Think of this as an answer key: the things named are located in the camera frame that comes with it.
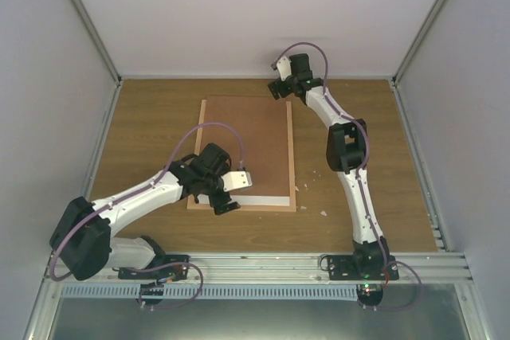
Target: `enclosure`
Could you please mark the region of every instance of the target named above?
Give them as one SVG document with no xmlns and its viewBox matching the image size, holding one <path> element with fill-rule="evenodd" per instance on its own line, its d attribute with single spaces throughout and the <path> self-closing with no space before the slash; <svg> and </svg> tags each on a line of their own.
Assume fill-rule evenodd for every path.
<svg viewBox="0 0 510 340">
<path fill-rule="evenodd" d="M 3 337 L 506 338 L 509 3 L 0 0 Z M 377 218 L 421 280 L 399 267 L 381 307 L 413 304 L 422 288 L 414 307 L 360 307 L 362 282 L 323 268 L 324 255 L 352 253 L 353 225 L 328 132 L 298 97 L 295 212 L 216 217 L 181 201 L 119 234 L 188 255 L 204 274 L 197 301 L 140 310 L 142 282 L 111 268 L 49 278 L 49 238 L 73 198 L 160 170 L 207 97 L 270 97 L 270 65 L 298 41 L 324 50 L 329 91 L 367 123 Z M 323 76 L 313 48 L 292 53 Z M 189 297 L 198 275 L 166 284 L 163 303 Z"/>
</svg>

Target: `ventilation grille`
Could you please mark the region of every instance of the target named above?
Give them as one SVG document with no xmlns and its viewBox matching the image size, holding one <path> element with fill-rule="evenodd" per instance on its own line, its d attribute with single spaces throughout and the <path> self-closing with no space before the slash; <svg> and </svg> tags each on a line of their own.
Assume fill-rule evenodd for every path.
<svg viewBox="0 0 510 340">
<path fill-rule="evenodd" d="M 167 284 L 164 299 L 187 299 L 196 291 L 196 285 Z M 68 283 L 62 298 L 134 299 L 138 297 L 137 283 Z M 355 286 L 279 286 L 206 284 L 199 299 L 272 299 L 272 300 L 357 300 Z"/>
</svg>

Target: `cork board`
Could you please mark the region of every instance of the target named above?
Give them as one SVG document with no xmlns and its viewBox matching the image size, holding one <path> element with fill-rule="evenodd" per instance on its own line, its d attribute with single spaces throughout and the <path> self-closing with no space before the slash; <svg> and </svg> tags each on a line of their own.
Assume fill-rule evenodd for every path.
<svg viewBox="0 0 510 340">
<path fill-rule="evenodd" d="M 222 122 L 233 127 L 245 147 L 245 168 L 253 186 L 231 193 L 241 211 L 296 212 L 296 188 L 292 139 L 291 103 L 269 97 L 208 96 L 202 101 L 199 123 Z M 232 132 L 223 127 L 200 129 L 194 152 L 216 143 L 232 157 L 233 168 L 240 150 Z M 188 209 L 210 209 L 209 200 L 188 199 Z"/>
</svg>

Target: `wooden floor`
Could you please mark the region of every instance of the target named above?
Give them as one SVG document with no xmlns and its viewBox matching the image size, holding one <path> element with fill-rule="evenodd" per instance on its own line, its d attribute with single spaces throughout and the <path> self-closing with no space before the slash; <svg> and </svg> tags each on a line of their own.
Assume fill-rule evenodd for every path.
<svg viewBox="0 0 510 340">
<path fill-rule="evenodd" d="M 161 169 L 175 144 L 198 122 L 200 103 L 206 96 L 270 96 L 267 83 L 267 80 L 124 81 L 92 198 L 118 193 Z M 346 111 L 367 121 L 371 140 L 369 186 L 390 250 L 436 251 L 388 83 L 331 80 L 329 86 Z M 299 99 L 289 99 L 299 188 L 297 213 L 230 212 L 216 217 L 207 211 L 187 210 L 186 202 L 181 201 L 146 215 L 120 235 L 148 235 L 165 250 L 180 252 L 352 251 L 347 201 L 339 179 L 326 163 L 327 130 Z M 194 141 L 194 137 L 188 139 L 180 154 L 192 153 Z"/>
</svg>

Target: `aluminum frame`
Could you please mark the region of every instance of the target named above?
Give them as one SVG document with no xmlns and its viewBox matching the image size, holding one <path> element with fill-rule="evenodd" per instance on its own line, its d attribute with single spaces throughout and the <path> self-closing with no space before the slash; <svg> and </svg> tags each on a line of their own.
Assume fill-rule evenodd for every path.
<svg viewBox="0 0 510 340">
<path fill-rule="evenodd" d="M 88 166 L 87 174 L 85 176 L 84 184 L 82 187 L 83 195 L 85 198 L 89 198 L 90 193 L 92 192 L 92 187 L 94 185 L 94 180 L 96 179 L 97 169 L 99 168 L 101 155 L 103 154 L 106 138 L 108 137 L 108 131 L 110 129 L 110 125 L 112 125 L 113 115 L 115 114 L 117 101 L 119 101 L 122 84 L 123 81 L 120 81 L 118 86 L 115 87 L 115 89 L 113 90 L 112 98 L 110 100 L 108 109 L 104 113 L 103 123 L 100 129 L 100 136 L 97 139 L 96 147 L 94 148 L 94 151 L 92 153 L 92 160 L 90 162 L 90 165 Z"/>
<path fill-rule="evenodd" d="M 104 43 L 101 40 L 101 37 L 98 34 L 97 29 L 94 26 L 94 23 L 92 22 L 92 19 L 90 18 L 90 16 L 88 16 L 88 11 L 85 8 L 83 2 L 81 0 L 69 0 L 69 1 L 71 2 L 71 4 L 73 4 L 74 9 L 78 13 L 78 17 L 83 22 L 84 28 L 87 30 L 88 35 L 91 37 L 94 45 L 97 48 L 97 52 L 100 54 L 101 59 L 103 59 L 103 62 L 108 68 L 110 74 L 112 75 L 113 80 L 115 80 L 116 83 L 119 84 L 120 81 L 122 80 L 120 74 L 117 71 L 115 64 L 113 64 L 113 60 L 110 57 L 108 50 L 106 50 L 106 47 L 104 46 Z"/>
<path fill-rule="evenodd" d="M 211 289 L 227 290 L 219 299 L 243 299 L 251 291 L 259 291 L 250 299 L 279 299 L 264 291 L 316 291 L 313 299 L 353 300 L 351 294 L 358 280 L 331 281 L 328 272 L 320 264 L 323 254 L 311 253 L 262 253 L 262 252 L 192 252 L 190 262 L 198 265 Z M 465 257 L 456 252 L 395 253 L 397 260 L 409 264 L 421 276 L 425 284 L 453 284 L 456 288 L 461 312 L 471 339 L 490 338 L 476 288 Z M 57 274 L 65 271 L 57 268 Z M 415 283 L 414 277 L 400 267 L 401 279 L 394 284 Z M 62 299 L 133 299 L 137 288 L 144 280 L 119 280 L 113 270 L 103 270 L 85 282 L 70 277 L 56 283 L 45 279 L 34 308 L 26 339 L 46 340 L 51 334 L 52 324 L 58 313 L 58 302 Z M 165 287 L 166 299 L 182 298 L 199 284 L 198 273 L 190 269 L 187 280 Z M 292 294 L 286 299 L 312 299 L 309 293 Z M 214 299 L 210 294 L 204 299 Z"/>
<path fill-rule="evenodd" d="M 398 66 L 397 72 L 393 76 L 393 80 L 396 84 L 400 82 L 402 77 L 404 76 L 404 72 L 409 67 L 411 61 L 414 58 L 414 55 L 422 45 L 422 42 L 425 40 L 426 36 L 429 34 L 430 28 L 437 19 L 437 16 L 440 14 L 443 6 L 446 4 L 448 0 L 435 0 L 432 7 L 430 8 L 429 13 L 427 14 L 425 21 L 423 22 L 420 30 L 418 31 L 416 37 L 414 38 L 411 46 L 406 52 L 402 63 Z"/>
<path fill-rule="evenodd" d="M 406 102 L 403 99 L 402 94 L 400 93 L 398 85 L 392 80 L 389 81 L 389 84 L 391 91 L 393 92 L 395 103 L 397 105 L 398 113 L 400 115 L 400 119 L 402 122 L 402 127 L 407 138 L 411 158 L 413 159 L 414 162 L 414 169 L 416 169 L 418 183 L 420 184 L 420 188 L 422 190 L 423 201 L 426 204 L 427 213 L 429 214 L 430 224 L 432 225 L 434 236 L 436 237 L 436 240 L 440 239 L 442 241 L 443 243 L 442 248 L 445 251 L 449 251 L 451 247 L 449 246 L 448 232 L 445 228 L 445 225 L 442 222 L 441 214 L 438 211 L 437 198 L 434 189 L 431 186 L 430 177 L 426 170 L 425 162 L 423 160 L 422 153 L 420 151 L 418 141 L 414 133 L 414 129 L 407 115 Z M 436 242 L 436 244 L 438 246 L 438 249 L 441 250 L 441 246 L 439 245 L 439 243 Z"/>
</svg>

